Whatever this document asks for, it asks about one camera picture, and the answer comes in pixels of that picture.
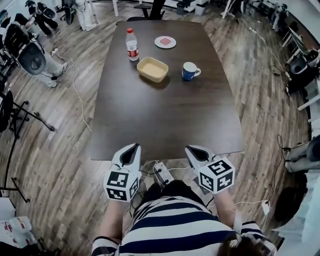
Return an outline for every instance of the bottle label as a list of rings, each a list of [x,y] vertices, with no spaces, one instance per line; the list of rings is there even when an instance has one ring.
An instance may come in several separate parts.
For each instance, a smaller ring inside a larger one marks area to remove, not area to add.
[[[137,57],[139,55],[137,45],[133,45],[133,46],[128,46],[127,45],[126,49],[128,51],[128,56],[129,57]]]

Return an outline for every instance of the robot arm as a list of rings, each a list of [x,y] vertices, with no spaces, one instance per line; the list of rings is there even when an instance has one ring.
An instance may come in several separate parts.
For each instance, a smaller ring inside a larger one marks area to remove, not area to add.
[[[111,200],[130,202],[139,188],[141,146],[127,145],[117,151],[103,181],[104,191]]]
[[[203,146],[188,145],[184,150],[202,188],[217,194],[235,183],[235,167],[226,157]]]

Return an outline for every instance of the shirt sleeve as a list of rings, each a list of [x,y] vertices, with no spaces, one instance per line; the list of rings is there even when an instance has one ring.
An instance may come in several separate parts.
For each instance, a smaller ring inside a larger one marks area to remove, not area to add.
[[[91,256],[113,256],[119,244],[105,236],[98,236],[93,240]]]
[[[256,241],[261,241],[264,246],[270,251],[272,256],[277,255],[276,246],[265,237],[255,221],[249,221],[242,223],[241,235],[248,235],[253,237]]]

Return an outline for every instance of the mug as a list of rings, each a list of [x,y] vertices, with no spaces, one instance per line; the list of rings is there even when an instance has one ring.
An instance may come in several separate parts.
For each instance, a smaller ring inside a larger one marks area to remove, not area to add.
[[[197,68],[192,62],[186,62],[183,64],[182,78],[187,81],[191,81],[194,77],[201,74],[201,69]]]

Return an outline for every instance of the metal stand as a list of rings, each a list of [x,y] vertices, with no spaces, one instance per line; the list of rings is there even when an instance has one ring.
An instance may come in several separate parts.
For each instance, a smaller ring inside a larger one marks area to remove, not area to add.
[[[0,93],[0,97],[2,97],[3,99],[6,97],[3,93]],[[23,108],[24,105],[28,105],[29,102],[28,101],[24,101],[22,103],[22,105],[18,105],[16,104],[15,102],[13,102],[13,105],[18,107],[18,109],[15,109],[13,111],[13,114],[11,114],[11,117],[12,117],[12,120],[10,122],[10,126],[9,126],[9,129],[14,133],[14,141],[13,141],[13,144],[12,144],[12,147],[11,147],[11,151],[10,151],[10,155],[9,155],[9,159],[8,159],[8,162],[6,164],[6,171],[5,171],[5,178],[4,178],[4,187],[0,187],[0,190],[4,190],[4,191],[18,191],[20,196],[22,197],[22,199],[28,203],[30,202],[30,199],[29,198],[26,198],[24,196],[24,194],[22,193],[22,191],[20,190],[20,188],[18,187],[16,181],[17,181],[17,178],[13,177],[11,178],[15,188],[9,188],[7,187],[7,179],[8,179],[8,172],[9,172],[9,167],[10,167],[10,162],[11,162],[11,157],[12,157],[12,154],[14,152],[14,149],[15,149],[15,145],[16,145],[16,142],[18,139],[20,139],[20,131],[22,129],[22,126],[25,122],[28,122],[29,121],[29,118],[28,118],[28,115],[39,120],[41,123],[44,124],[45,127],[47,127],[51,132],[54,132],[55,131],[55,128],[49,124],[47,124],[46,121],[44,121],[40,114],[38,112],[35,112],[34,114],[28,112],[26,109]],[[23,111],[24,112],[24,115],[23,117],[20,117],[19,114],[20,114],[20,111]],[[17,127],[17,121],[18,120],[21,120],[21,123],[20,125]]]

